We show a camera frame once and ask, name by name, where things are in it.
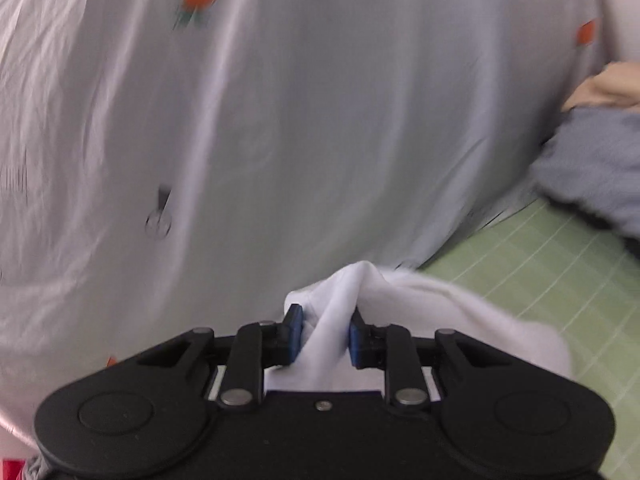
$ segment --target screw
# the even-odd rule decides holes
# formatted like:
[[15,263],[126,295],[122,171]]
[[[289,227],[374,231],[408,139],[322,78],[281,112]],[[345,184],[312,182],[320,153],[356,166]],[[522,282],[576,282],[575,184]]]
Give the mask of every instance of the screw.
[[328,400],[318,400],[318,402],[316,402],[316,410],[319,412],[328,412],[333,406],[334,405]]
[[254,396],[244,388],[232,388],[231,390],[222,392],[220,400],[227,406],[246,406],[254,400]]
[[403,388],[396,391],[396,400],[403,406],[419,406],[428,399],[427,392],[419,388]]

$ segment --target white fabric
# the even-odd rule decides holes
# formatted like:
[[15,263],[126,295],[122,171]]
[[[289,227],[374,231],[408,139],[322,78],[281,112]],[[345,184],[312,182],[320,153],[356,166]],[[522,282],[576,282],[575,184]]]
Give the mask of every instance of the white fabric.
[[174,28],[181,2],[0,0],[0,424],[26,440],[110,354],[427,259],[600,53],[598,0],[216,0]]
[[[571,357],[556,330],[515,319],[475,294],[415,272],[378,270],[369,262],[359,262],[290,293],[285,311],[292,303],[301,304],[305,314],[303,348],[290,367],[266,371],[268,390],[384,390],[383,371],[351,366],[348,330],[356,306],[367,324],[398,324],[416,337],[433,337],[439,328],[453,328],[546,370],[571,376]],[[433,382],[429,383],[430,391],[436,393]]]

